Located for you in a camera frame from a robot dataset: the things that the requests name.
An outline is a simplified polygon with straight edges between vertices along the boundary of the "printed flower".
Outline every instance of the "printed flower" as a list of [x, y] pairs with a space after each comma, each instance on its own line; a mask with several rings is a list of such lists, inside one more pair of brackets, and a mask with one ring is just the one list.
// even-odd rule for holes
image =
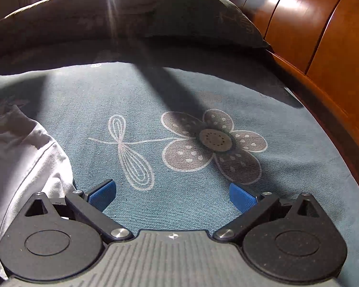
[[196, 171], [214, 160], [233, 182], [251, 184], [261, 177], [259, 161], [250, 152], [266, 150], [266, 140], [255, 132], [234, 130], [227, 113], [210, 109], [200, 121], [187, 113], [169, 111], [161, 116], [161, 123], [184, 137], [172, 141], [162, 152], [163, 161], [171, 169]]

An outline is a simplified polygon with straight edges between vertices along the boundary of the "gray ribbed plate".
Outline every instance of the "gray ribbed plate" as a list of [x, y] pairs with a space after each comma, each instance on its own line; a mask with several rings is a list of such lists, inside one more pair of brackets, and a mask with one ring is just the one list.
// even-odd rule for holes
[[[3, 287], [39, 284], [10, 279]], [[205, 231], [141, 231], [135, 239], [109, 245], [92, 268], [50, 287], [285, 287], [251, 269], [236, 246], [211, 240]], [[339, 286], [335, 280], [315, 287]]]

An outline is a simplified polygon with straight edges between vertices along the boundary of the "wooden bed frame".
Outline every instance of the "wooden bed frame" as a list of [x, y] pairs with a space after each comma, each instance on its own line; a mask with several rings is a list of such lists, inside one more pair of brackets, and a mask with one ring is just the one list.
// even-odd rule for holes
[[359, 0], [231, 0], [272, 51], [268, 66], [326, 131], [359, 184]]

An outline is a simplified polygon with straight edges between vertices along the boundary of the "triangular hole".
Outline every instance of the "triangular hole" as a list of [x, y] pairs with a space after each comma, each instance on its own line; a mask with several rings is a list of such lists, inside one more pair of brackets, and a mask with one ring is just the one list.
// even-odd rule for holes
[[45, 215], [47, 213], [48, 213], [48, 211], [45, 208], [42, 200], [35, 200], [35, 201], [33, 201], [31, 207], [27, 210], [27, 213], [25, 214], [25, 216], [32, 217], [32, 216]]
[[303, 200], [301, 207], [298, 210], [298, 215], [319, 218], [319, 215], [318, 215], [316, 209], [311, 204], [311, 202], [308, 200]]

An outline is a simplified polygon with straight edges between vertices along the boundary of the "silver bolt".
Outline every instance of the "silver bolt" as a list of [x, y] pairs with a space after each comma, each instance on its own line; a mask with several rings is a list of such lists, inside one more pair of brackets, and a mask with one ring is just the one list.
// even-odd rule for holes
[[124, 229], [124, 228], [118, 228], [118, 229], [114, 229], [113, 231], [111, 231], [110, 235], [115, 237], [115, 238], [124, 238], [127, 237], [129, 235], [129, 230]]
[[171, 233], [168, 235], [168, 238], [171, 238], [171, 239], [176, 239], [178, 237], [179, 237], [179, 235], [177, 233]]
[[220, 229], [217, 231], [216, 235], [219, 238], [230, 238], [235, 235], [234, 231], [231, 229]]

